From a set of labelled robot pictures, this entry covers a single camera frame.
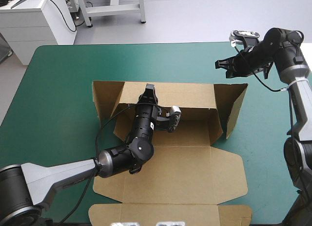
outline box flap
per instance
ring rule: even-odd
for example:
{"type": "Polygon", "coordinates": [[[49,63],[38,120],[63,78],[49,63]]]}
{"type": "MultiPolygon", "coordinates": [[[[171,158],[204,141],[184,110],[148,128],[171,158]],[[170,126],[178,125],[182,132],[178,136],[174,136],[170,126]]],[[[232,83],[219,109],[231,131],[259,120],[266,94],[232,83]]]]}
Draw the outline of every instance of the box flap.
{"type": "Polygon", "coordinates": [[[124,81],[105,81],[105,84],[102,81],[93,81],[93,101],[100,122],[110,117],[123,85],[124,81]]]}
{"type": "Polygon", "coordinates": [[[187,226],[219,226],[215,205],[173,204],[99,204],[89,209],[93,226],[109,226],[114,222],[138,222],[155,226],[161,221],[185,221],[187,226]]]}
{"type": "Polygon", "coordinates": [[[163,107],[172,105],[181,108],[216,108],[213,84],[132,82],[124,83],[119,103],[137,103],[146,84],[154,84],[158,104],[163,107]]]}
{"type": "Polygon", "coordinates": [[[248,84],[215,84],[215,100],[226,138],[231,135],[239,115],[248,84]]]}
{"type": "Polygon", "coordinates": [[[209,146],[155,146],[141,172],[97,177],[93,189],[124,203],[209,205],[248,191],[241,157],[209,146]]]}
{"type": "Polygon", "coordinates": [[[93,226],[115,222],[155,226],[160,221],[184,221],[187,226],[248,226],[251,217],[251,209],[244,205],[99,204],[89,209],[93,226]]]}
{"type": "Polygon", "coordinates": [[[222,226],[249,226],[252,210],[246,205],[218,206],[222,226]]]}

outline black cable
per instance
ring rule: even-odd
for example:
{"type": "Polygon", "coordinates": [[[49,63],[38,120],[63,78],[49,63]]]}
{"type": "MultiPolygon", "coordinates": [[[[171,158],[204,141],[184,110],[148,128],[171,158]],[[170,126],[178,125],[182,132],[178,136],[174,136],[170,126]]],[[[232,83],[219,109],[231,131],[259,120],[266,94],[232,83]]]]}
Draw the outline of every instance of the black cable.
{"type": "Polygon", "coordinates": [[[303,34],[300,30],[293,30],[293,31],[289,32],[289,33],[286,35],[286,40],[287,40],[288,42],[290,42],[293,46],[295,46],[295,49],[296,49],[296,57],[297,57],[298,54],[299,54],[299,46],[302,44],[303,39],[304,39],[304,34],[303,34]],[[288,36],[289,36],[290,34],[294,33],[294,32],[297,32],[297,33],[299,33],[299,34],[301,35],[301,37],[300,37],[300,43],[295,43],[295,42],[293,42],[292,40],[290,40],[290,39],[288,38],[288,36]]]}
{"type": "Polygon", "coordinates": [[[71,32],[76,32],[76,31],[77,31],[77,27],[75,26],[75,30],[72,30],[72,29],[69,27],[69,25],[67,24],[67,22],[66,22],[66,20],[65,20],[65,17],[64,17],[64,15],[63,15],[63,13],[61,12],[61,10],[60,10],[60,8],[57,6],[57,4],[56,4],[53,0],[49,0],[49,1],[51,1],[51,2],[55,5],[55,7],[58,9],[58,11],[59,11],[59,13],[61,14],[61,16],[62,16],[62,18],[63,18],[63,20],[64,20],[65,25],[67,26],[67,28],[68,28],[71,32]]]}
{"type": "Polygon", "coordinates": [[[85,186],[85,188],[84,188],[84,190],[83,190],[83,192],[82,192],[82,194],[81,194],[81,196],[80,196],[78,202],[77,202],[76,205],[74,206],[74,208],[57,224],[57,226],[62,225],[62,224],[75,212],[75,210],[77,210],[77,208],[79,207],[79,205],[80,205],[80,203],[81,203],[81,201],[82,201],[84,195],[85,195],[86,192],[87,192],[87,189],[88,189],[88,187],[89,187],[89,185],[90,185],[90,182],[91,182],[91,180],[92,180],[92,177],[95,176],[96,172],[97,172],[97,168],[95,168],[95,169],[93,170],[92,174],[90,175],[90,177],[89,177],[89,179],[88,179],[88,182],[87,182],[87,184],[86,184],[86,186],[85,186]]]}
{"type": "Polygon", "coordinates": [[[109,123],[111,122],[113,119],[115,119],[118,115],[120,115],[121,113],[125,112],[126,110],[130,109],[130,108],[133,108],[137,105],[151,105],[151,106],[156,106],[156,107],[159,107],[161,109],[164,109],[166,112],[169,112],[168,109],[166,109],[165,107],[162,107],[162,106],[159,106],[157,104],[154,104],[154,103],[136,103],[136,104],[132,104],[132,105],[129,105],[128,107],[126,107],[125,109],[121,110],[120,112],[116,113],[114,116],[112,116],[105,124],[103,124],[101,126],[101,128],[98,130],[98,133],[96,135],[96,141],[95,141],[95,147],[96,147],[96,155],[97,155],[97,159],[99,157],[99,149],[98,149],[98,137],[100,136],[103,128],[109,123]]]}
{"type": "Polygon", "coordinates": [[[79,25],[75,25],[76,27],[78,27],[78,26],[81,26],[81,25],[83,25],[84,24],[84,21],[81,23],[81,24],[79,24],[79,25]]]}
{"type": "Polygon", "coordinates": [[[245,57],[241,54],[241,52],[238,50],[238,48],[235,46],[234,47],[235,50],[240,54],[240,56],[244,59],[244,61],[246,62],[248,68],[249,68],[249,71],[255,76],[255,78],[257,78],[257,80],[265,87],[267,88],[268,90],[272,91],[272,92],[280,92],[282,89],[279,89],[279,90],[274,90],[272,88],[270,88],[269,86],[267,86],[263,81],[261,81],[261,79],[255,74],[255,72],[252,70],[252,68],[250,67],[249,63],[247,62],[247,60],[245,59],[245,57]]]}

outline green table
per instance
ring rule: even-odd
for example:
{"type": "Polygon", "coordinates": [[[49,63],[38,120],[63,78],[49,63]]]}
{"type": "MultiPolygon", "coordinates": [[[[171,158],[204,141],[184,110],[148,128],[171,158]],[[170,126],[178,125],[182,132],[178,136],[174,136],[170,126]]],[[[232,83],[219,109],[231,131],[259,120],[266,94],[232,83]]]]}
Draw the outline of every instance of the green table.
{"type": "MultiPolygon", "coordinates": [[[[279,223],[297,197],[283,157],[290,128],[288,95],[269,92],[252,76],[226,79],[225,71],[215,70],[215,61],[233,55],[227,42],[40,47],[0,127],[0,167],[25,162],[51,166],[93,157],[99,129],[93,80],[247,82],[232,136],[214,144],[244,160],[249,192],[226,204],[251,206],[253,223],[279,223]]],[[[275,68],[266,83],[283,86],[275,68]]],[[[106,129],[102,148],[119,143],[113,127],[106,129]]],[[[84,185],[60,192],[44,216],[58,222],[76,204],[84,185]]],[[[91,205],[111,202],[89,188],[68,222],[88,222],[91,205]]]]}

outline cardboard box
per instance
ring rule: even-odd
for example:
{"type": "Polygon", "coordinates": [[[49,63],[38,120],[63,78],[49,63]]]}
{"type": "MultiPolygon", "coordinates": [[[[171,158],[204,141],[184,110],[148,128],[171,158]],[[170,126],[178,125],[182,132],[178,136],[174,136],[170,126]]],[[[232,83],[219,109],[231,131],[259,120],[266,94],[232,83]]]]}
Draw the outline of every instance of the cardboard box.
{"type": "MultiPolygon", "coordinates": [[[[231,134],[247,88],[246,84],[152,83],[158,104],[181,108],[174,133],[155,132],[155,154],[136,175],[128,172],[107,179],[96,178],[96,193],[122,204],[93,205],[93,226],[112,222],[185,221],[187,226],[247,226],[248,206],[218,206],[247,193],[239,155],[211,147],[226,128],[231,134]]],[[[146,82],[93,83],[94,103],[100,121],[137,103],[146,82]]],[[[134,110],[118,116],[115,135],[121,140],[130,131],[134,110]]]]}

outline white floor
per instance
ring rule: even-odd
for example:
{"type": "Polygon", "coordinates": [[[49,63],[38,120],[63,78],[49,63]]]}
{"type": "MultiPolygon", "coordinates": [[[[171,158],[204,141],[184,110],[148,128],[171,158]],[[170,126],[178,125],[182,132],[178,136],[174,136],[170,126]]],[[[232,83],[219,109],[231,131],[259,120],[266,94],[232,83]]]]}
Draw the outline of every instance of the white floor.
{"type": "MultiPolygon", "coordinates": [[[[88,1],[94,6],[109,2],[88,1]]],[[[305,42],[312,42],[311,1],[145,0],[146,24],[140,23],[139,14],[93,18],[93,28],[78,28],[75,44],[228,41],[232,29],[258,31],[263,37],[272,27],[301,30],[305,42]]],[[[312,45],[303,49],[312,60],[312,45]]],[[[16,56],[0,64],[0,123],[25,70],[16,56]]]]}

